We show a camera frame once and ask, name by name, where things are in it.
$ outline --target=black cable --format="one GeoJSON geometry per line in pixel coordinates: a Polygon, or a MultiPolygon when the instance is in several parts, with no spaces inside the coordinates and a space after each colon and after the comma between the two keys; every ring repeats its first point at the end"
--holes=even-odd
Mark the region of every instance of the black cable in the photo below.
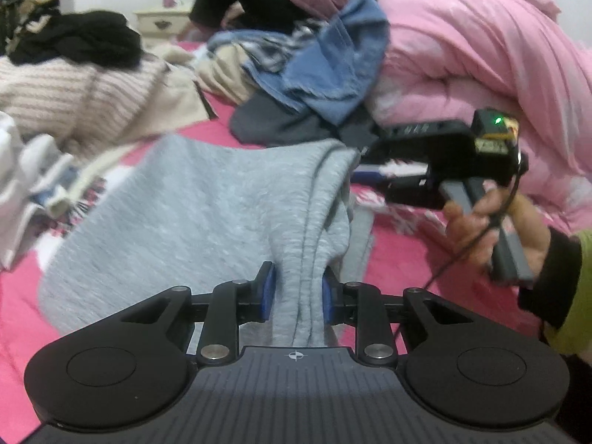
{"type": "MultiPolygon", "coordinates": [[[[522,173],[523,173],[521,170],[522,169],[520,169],[520,166],[519,166],[519,171],[516,173],[516,177],[514,178],[514,184],[512,185],[510,193],[509,193],[508,197],[505,199],[502,206],[499,208],[499,210],[497,212],[495,212],[489,216],[490,217],[489,225],[487,225],[487,227],[484,228],[473,240],[471,240],[466,246],[464,246],[462,249],[460,249],[459,252],[455,253],[442,267],[440,267],[437,270],[437,272],[434,273],[430,277],[430,279],[424,285],[421,286],[422,290],[428,290],[431,287],[431,285],[437,279],[439,279],[450,267],[452,267],[456,262],[458,262],[461,258],[463,258],[467,253],[469,253],[473,249],[473,247],[475,247],[479,243],[479,241],[484,237],[484,235],[487,234],[487,232],[489,232],[490,230],[492,230],[494,228],[500,227],[501,221],[503,220],[503,218],[507,214],[507,211],[510,208],[510,205],[514,201],[514,197],[516,196],[516,194],[518,192],[518,184],[520,183],[520,177],[522,176],[522,173]]],[[[394,332],[393,339],[396,339],[400,333],[401,333],[401,324],[399,324],[399,326],[397,327],[397,330],[394,332]]]]}

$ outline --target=pink comforter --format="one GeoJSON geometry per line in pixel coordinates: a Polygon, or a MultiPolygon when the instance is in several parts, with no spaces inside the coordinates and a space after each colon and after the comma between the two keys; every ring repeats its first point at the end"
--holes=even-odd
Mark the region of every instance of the pink comforter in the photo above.
{"type": "Polygon", "coordinates": [[[382,125],[516,115],[531,158],[522,191],[592,226],[592,59],[551,0],[380,0],[390,44],[368,106],[382,125]]]}

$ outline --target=striped sweater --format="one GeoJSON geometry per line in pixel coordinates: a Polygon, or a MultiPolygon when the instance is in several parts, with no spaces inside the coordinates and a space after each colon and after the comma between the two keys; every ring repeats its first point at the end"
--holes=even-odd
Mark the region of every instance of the striped sweater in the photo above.
{"type": "Polygon", "coordinates": [[[167,64],[144,56],[137,70],[106,70],[56,58],[13,65],[0,58],[0,111],[26,141],[53,136],[64,152],[88,161],[117,144],[164,79],[167,64]]]}

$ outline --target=gray fabric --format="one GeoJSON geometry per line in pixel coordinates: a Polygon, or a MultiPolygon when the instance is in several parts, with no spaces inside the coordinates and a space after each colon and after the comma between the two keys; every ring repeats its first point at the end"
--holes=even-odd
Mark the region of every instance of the gray fabric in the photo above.
{"type": "Polygon", "coordinates": [[[350,199],[350,207],[353,208],[353,220],[350,225],[351,237],[349,247],[339,267],[339,280],[341,282],[363,282],[370,252],[372,252],[374,245],[372,238],[374,212],[358,205],[354,196],[350,199]]]}
{"type": "Polygon", "coordinates": [[[242,150],[165,137],[60,247],[40,308],[67,333],[174,285],[252,279],[271,260],[271,320],[243,326],[242,343],[322,346],[321,278],[347,249],[356,162],[335,140],[242,150]]]}

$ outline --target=gray handle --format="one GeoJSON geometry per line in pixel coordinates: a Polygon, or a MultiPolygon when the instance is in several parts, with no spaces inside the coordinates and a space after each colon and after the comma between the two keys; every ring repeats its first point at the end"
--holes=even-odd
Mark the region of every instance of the gray handle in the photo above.
{"type": "MultiPolygon", "coordinates": [[[[471,213],[475,203],[485,195],[483,179],[480,178],[444,181],[440,184],[440,192],[446,199],[457,202],[464,213],[471,213]]],[[[532,288],[534,282],[520,238],[507,215],[499,228],[499,242],[493,248],[490,277],[499,286],[532,288]]]]}

